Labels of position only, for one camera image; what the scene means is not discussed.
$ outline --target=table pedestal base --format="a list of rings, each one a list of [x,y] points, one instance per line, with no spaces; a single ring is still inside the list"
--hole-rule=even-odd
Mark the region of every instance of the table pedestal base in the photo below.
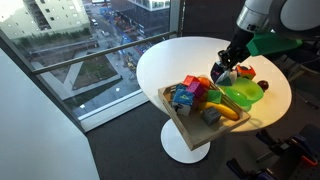
[[[190,151],[176,125],[170,119],[161,131],[161,143],[167,154],[181,163],[195,163],[203,159],[209,152],[210,142]]]

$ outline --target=yellow banana toy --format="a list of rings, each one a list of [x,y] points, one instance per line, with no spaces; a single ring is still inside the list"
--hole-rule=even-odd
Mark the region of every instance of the yellow banana toy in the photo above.
[[[216,103],[212,103],[212,102],[203,102],[203,103],[200,103],[198,110],[203,111],[203,110],[210,108],[210,107],[216,108],[222,116],[224,116],[228,119],[238,120],[240,118],[239,115],[234,110],[232,110],[231,108],[229,108],[223,104],[216,104]]]

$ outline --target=office building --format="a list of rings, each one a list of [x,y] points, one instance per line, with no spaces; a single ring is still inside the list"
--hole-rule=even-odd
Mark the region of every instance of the office building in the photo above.
[[[145,37],[167,32],[170,1],[111,0],[112,9]]]
[[[0,2],[0,28],[11,40],[45,33],[76,32],[89,26],[81,0]]]

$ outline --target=glass window pane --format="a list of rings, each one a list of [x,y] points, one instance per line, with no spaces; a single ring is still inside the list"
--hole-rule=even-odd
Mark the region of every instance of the glass window pane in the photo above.
[[[0,28],[28,63],[41,69],[168,32],[167,2],[1,1]],[[152,8],[152,3],[161,8]],[[148,48],[163,40],[93,57],[40,76],[79,117],[139,90],[137,63]]]

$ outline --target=green plastic bowl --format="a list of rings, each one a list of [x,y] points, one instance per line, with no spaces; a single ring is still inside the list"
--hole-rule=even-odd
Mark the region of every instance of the green plastic bowl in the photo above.
[[[225,93],[240,106],[250,106],[263,97],[262,88],[246,78],[237,78],[232,86],[225,88]]]

